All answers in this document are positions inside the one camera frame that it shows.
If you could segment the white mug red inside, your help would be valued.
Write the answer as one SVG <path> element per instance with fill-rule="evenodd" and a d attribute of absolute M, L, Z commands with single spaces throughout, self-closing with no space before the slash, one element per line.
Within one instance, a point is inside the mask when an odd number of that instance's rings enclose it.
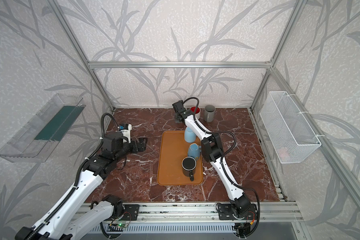
<path fill-rule="evenodd" d="M 191 111 L 195 113 L 196 119 L 199 120 L 201 115 L 201 109 L 199 107 L 192 106 Z"/>

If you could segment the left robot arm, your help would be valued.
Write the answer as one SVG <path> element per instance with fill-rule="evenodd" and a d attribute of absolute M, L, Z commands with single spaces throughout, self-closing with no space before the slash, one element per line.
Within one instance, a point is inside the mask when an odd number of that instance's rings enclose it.
<path fill-rule="evenodd" d="M 79 166 L 71 188 L 58 202 L 32 227 L 21 228 L 16 234 L 17 240 L 79 240 L 103 221 L 121 219 L 126 214 L 121 198 L 108 195 L 77 220 L 74 215 L 88 196 L 125 161 L 129 154 L 146 150 L 148 139 L 131 139 L 132 126 L 122 124 L 116 132 L 105 132 L 105 117 L 111 120 L 111 114 L 101 117 L 100 143 Z"/>

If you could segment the grey mug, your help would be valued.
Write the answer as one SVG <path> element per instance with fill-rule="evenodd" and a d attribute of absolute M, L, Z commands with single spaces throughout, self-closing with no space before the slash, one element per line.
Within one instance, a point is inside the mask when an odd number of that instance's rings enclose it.
<path fill-rule="evenodd" d="M 207 105 L 204 108 L 204 121 L 211 123 L 215 117 L 216 108 L 213 105 Z"/>

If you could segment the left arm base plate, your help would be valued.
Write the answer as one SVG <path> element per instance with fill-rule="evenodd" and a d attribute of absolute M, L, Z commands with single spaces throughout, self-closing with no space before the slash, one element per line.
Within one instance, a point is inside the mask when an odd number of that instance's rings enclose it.
<path fill-rule="evenodd" d="M 138 218 L 140 205 L 126 204 L 123 205 L 121 210 L 117 210 L 116 221 L 136 221 Z"/>

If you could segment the black mug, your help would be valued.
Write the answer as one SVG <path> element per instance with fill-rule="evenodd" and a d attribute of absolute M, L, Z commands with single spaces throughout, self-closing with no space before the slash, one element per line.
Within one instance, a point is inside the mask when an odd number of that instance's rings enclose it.
<path fill-rule="evenodd" d="M 186 157 L 182 160 L 182 171 L 184 176 L 188 177 L 191 182 L 194 181 L 194 172 L 197 166 L 197 162 L 193 157 Z"/>

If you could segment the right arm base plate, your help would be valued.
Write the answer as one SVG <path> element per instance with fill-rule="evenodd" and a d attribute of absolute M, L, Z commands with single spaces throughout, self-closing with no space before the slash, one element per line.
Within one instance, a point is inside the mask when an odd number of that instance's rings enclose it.
<path fill-rule="evenodd" d="M 235 217 L 231 204 L 216 204 L 216 210 L 219 214 L 219 220 L 257 220 L 259 211 L 256 204 L 251 204 L 250 208 L 245 212 L 242 217 Z"/>

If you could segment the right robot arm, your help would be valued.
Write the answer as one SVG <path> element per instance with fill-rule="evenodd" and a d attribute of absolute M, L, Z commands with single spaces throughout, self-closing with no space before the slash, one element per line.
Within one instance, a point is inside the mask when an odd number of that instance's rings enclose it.
<path fill-rule="evenodd" d="M 244 227 L 236 227 L 237 230 L 243 230 L 243 233 L 237 233 L 239 238 L 247 238 L 252 235 L 259 226 L 260 223 L 260 199 L 256 190 L 252 188 L 244 188 L 240 186 L 236 179 L 231 173 L 225 156 L 230 153 L 237 143 L 236 136 L 229 131 L 217 131 L 211 132 L 205 127 L 197 118 L 196 113 L 191 109 L 187 109 L 184 106 L 189 100 L 196 100 L 196 106 L 199 106 L 199 99 L 196 97 L 189 97 L 186 100 L 179 100 L 172 104 L 175 111 L 175 120 L 177 123 L 183 123 L 186 127 L 190 128 L 194 134 L 201 140 L 201 154 L 203 158 L 209 162 L 213 168 L 216 170 L 218 176 L 220 177 L 230 204 L 231 212 L 235 219 L 241 220 L 247 216 L 247 213 L 251 211 L 251 207 L 254 205 L 251 203 L 250 199 L 246 195 L 246 191 L 252 191 L 256 196 L 257 203 L 253 211 L 253 219 L 249 224 L 245 224 Z M 228 150 L 224 150 L 223 143 L 221 140 L 221 134 L 230 135 L 234 142 Z"/>

